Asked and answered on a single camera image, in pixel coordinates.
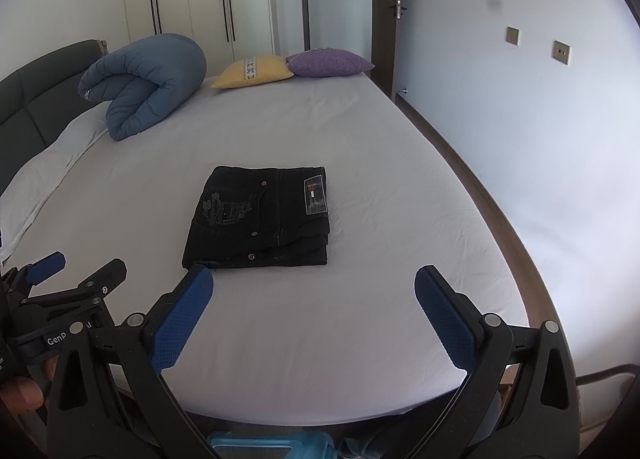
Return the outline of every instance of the metal rivet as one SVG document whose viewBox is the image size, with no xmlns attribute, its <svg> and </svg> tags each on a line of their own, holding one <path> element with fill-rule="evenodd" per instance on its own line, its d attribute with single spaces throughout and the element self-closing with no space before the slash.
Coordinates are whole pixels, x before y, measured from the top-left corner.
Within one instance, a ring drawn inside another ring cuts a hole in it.
<svg viewBox="0 0 640 459">
<path fill-rule="evenodd" d="M 145 317 L 140 313 L 135 313 L 127 318 L 127 325 L 130 327 L 138 327 L 145 321 Z"/>
<path fill-rule="evenodd" d="M 484 316 L 484 321 L 489 327 L 498 327 L 502 323 L 500 317 L 497 314 L 489 313 Z"/>
<path fill-rule="evenodd" d="M 558 327 L 558 324 L 553 320 L 547 320 L 545 322 L 545 328 L 550 333 L 557 333 L 560 330 L 560 328 Z"/>
<path fill-rule="evenodd" d="M 73 322 L 71 327 L 69 327 L 69 332 L 71 334 L 78 334 L 82 328 L 84 328 L 84 324 L 82 322 Z"/>
</svg>

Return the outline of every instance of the wall socket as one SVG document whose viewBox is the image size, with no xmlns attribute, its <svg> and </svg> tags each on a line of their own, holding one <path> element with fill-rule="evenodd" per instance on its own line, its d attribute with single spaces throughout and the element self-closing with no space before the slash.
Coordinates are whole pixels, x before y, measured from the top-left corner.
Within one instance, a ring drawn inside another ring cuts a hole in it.
<svg viewBox="0 0 640 459">
<path fill-rule="evenodd" d="M 571 46 L 567 44 L 563 44 L 558 40 L 554 42 L 554 51 L 552 54 L 553 58 L 555 58 L 556 60 L 558 60 L 559 62 L 565 65 L 569 65 L 570 54 L 571 54 Z"/>
<path fill-rule="evenodd" d="M 520 45 L 520 30 L 514 27 L 508 27 L 506 41 L 510 44 Z"/>
</svg>

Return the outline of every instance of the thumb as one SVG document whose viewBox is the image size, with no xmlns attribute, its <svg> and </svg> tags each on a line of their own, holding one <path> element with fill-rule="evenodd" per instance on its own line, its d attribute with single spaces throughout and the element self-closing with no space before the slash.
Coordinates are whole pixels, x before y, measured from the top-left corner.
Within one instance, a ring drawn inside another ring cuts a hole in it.
<svg viewBox="0 0 640 459">
<path fill-rule="evenodd" d="M 44 403 L 44 396 L 37 383 L 20 377 L 0 385 L 0 399 L 13 415 L 33 412 Z"/>
</svg>

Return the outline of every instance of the purple pillow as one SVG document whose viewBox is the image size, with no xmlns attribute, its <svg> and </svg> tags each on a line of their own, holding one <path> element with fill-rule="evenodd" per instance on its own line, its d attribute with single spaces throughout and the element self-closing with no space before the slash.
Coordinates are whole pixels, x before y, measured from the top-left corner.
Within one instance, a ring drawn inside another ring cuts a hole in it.
<svg viewBox="0 0 640 459">
<path fill-rule="evenodd" d="M 298 76 L 324 78 L 326 76 L 348 76 L 370 71 L 375 67 L 364 58 L 343 49 L 329 47 L 312 49 L 287 57 L 289 70 Z"/>
</svg>

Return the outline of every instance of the gray headboard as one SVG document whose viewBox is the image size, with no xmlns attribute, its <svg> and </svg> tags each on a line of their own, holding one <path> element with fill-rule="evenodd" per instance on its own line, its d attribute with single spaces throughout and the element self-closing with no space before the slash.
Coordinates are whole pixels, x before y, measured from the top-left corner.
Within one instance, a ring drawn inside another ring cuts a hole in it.
<svg viewBox="0 0 640 459">
<path fill-rule="evenodd" d="M 0 82 L 0 194 L 17 171 L 95 106 L 78 96 L 84 72 L 106 54 L 85 40 L 44 55 Z"/>
</svg>

